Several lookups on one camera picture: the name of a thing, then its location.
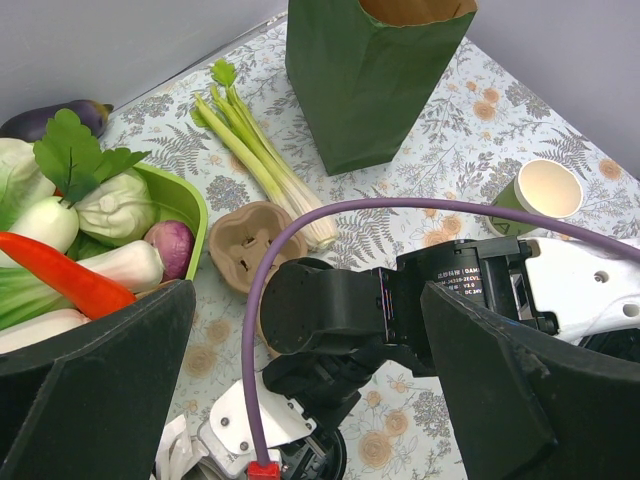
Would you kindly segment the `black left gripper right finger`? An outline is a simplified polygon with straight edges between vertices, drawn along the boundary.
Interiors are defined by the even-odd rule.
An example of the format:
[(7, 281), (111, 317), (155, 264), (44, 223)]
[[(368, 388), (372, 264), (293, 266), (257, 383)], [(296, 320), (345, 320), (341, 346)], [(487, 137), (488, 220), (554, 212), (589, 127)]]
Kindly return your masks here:
[(638, 478), (638, 364), (565, 343), (432, 282), (421, 306), (468, 478)]

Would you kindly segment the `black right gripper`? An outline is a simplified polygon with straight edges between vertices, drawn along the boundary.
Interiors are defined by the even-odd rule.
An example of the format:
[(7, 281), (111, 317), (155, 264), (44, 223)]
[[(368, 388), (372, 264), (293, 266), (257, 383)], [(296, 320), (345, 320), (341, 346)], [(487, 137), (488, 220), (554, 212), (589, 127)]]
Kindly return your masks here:
[(334, 430), (386, 362), (429, 376), (425, 283), (412, 268), (356, 272), (311, 258), (284, 263), (260, 303), (261, 333), (276, 354), (262, 372), (264, 385), (296, 400), (321, 429)]

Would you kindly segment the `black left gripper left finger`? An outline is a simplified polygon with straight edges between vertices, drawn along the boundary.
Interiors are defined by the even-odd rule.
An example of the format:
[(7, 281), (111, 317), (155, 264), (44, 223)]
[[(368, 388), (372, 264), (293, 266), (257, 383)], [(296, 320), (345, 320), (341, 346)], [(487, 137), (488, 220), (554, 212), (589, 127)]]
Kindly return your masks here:
[(196, 308), (174, 280), (1, 357), (4, 479), (147, 479)]

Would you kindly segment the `single green paper cup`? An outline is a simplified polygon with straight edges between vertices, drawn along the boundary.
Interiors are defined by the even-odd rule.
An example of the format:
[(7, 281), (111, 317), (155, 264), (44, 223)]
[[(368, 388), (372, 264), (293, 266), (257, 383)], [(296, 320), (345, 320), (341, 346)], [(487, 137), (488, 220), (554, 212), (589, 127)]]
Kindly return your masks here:
[(519, 169), (491, 205), (566, 219), (582, 202), (582, 185), (570, 170), (552, 160), (536, 159)]

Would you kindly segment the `black coffee cup lid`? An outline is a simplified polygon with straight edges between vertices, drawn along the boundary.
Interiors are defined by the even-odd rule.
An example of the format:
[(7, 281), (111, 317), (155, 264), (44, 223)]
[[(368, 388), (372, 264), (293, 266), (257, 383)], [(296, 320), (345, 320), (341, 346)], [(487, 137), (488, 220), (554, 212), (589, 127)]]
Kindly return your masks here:
[(279, 447), (284, 480), (342, 480), (347, 451), (339, 430), (314, 433)]

